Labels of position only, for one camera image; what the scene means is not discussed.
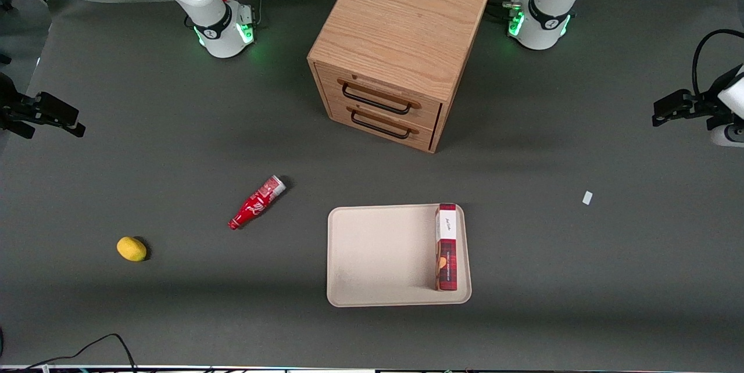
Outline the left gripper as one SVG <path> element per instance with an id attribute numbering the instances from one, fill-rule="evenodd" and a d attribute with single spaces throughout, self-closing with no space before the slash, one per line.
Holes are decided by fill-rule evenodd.
<path id="1" fill-rule="evenodd" d="M 707 91 L 702 92 L 695 106 L 695 97 L 688 89 L 679 89 L 653 104 L 653 127 L 678 119 L 693 119 L 695 111 L 707 116 L 708 131 L 729 124 L 741 124 L 743 116 L 742 64 L 718 76 Z"/>

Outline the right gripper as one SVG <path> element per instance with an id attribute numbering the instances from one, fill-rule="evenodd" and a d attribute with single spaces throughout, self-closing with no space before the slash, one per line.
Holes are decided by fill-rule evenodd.
<path id="1" fill-rule="evenodd" d="M 34 137 L 35 128 L 27 123 L 51 125 L 66 130 L 77 138 L 85 134 L 78 121 L 79 110 L 47 93 L 37 96 L 22 94 L 12 79 L 1 74 L 1 129 L 19 137 Z"/>

